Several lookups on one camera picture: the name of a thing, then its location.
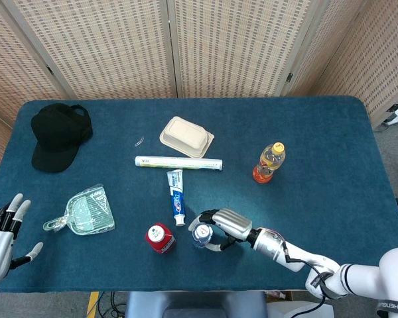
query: orange juice bottle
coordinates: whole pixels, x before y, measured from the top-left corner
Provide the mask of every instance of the orange juice bottle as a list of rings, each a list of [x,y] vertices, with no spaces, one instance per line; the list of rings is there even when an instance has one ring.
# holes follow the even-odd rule
[[[285,145],[281,142],[269,144],[261,154],[259,163],[253,169],[253,179],[260,184],[270,182],[273,172],[280,168],[285,158]]]

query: cap brim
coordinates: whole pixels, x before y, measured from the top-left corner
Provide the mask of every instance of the cap brim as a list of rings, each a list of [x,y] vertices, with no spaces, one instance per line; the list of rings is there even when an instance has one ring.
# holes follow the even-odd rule
[[[73,146],[61,152],[47,152],[37,143],[31,164],[41,171],[61,172],[71,165],[77,152],[78,146]]]

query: small water bottle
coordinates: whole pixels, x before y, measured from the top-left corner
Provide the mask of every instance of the small water bottle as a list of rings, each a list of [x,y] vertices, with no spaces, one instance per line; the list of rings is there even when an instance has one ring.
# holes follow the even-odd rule
[[[211,241],[212,233],[212,228],[209,225],[203,222],[198,223],[192,231],[193,245],[197,248],[204,248]]]
[[[259,184],[266,184],[273,178],[273,172],[280,168],[285,161],[285,145],[281,142],[269,144],[265,147],[259,163],[253,169],[253,179]]]

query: toothpaste tube cap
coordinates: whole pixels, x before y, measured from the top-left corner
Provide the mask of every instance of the toothpaste tube cap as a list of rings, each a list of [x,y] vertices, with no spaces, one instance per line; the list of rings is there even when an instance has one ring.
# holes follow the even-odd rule
[[[186,223],[184,223],[184,215],[183,214],[176,215],[174,218],[175,218],[175,226],[176,227],[182,227],[183,225],[186,225]]]

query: clear dustpan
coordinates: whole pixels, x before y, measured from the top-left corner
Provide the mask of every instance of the clear dustpan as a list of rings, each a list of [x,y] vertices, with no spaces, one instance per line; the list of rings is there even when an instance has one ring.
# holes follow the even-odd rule
[[[98,234],[115,228],[103,185],[97,184],[72,197],[65,215],[46,222],[45,231],[59,231],[67,225],[77,235]]]

